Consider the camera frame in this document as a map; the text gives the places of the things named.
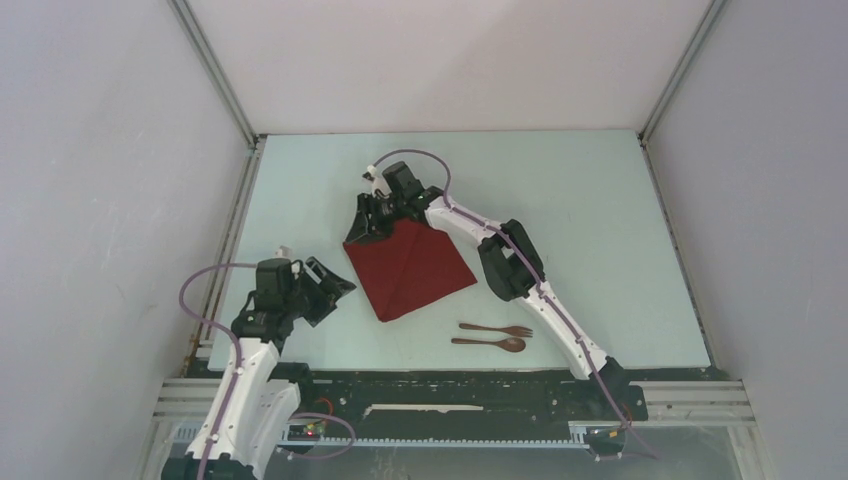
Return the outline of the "red cloth napkin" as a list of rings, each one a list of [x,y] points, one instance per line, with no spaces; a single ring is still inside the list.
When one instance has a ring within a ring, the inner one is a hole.
[[[387,239],[343,248],[382,323],[477,283],[447,233],[411,220],[398,222]]]

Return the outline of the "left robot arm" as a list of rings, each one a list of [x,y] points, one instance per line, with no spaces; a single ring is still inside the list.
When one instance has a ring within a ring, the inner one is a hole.
[[[318,325],[356,286],[314,257],[247,267],[254,289],[230,326],[215,326],[230,342],[221,383],[186,453],[165,462],[163,479],[261,479],[288,421],[315,406],[307,365],[283,379],[273,370],[295,322]]]

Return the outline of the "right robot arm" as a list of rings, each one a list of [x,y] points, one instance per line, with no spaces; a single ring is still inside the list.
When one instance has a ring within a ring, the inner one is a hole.
[[[343,248],[379,321],[397,320],[475,284],[452,240],[459,237],[477,252],[492,293],[537,315],[572,375],[592,382],[581,392],[585,411],[606,418],[620,407],[629,385],[625,369],[567,312],[519,221],[498,223],[464,209],[442,189],[423,186],[403,161],[383,171],[369,166],[363,177],[371,189],[357,197]]]

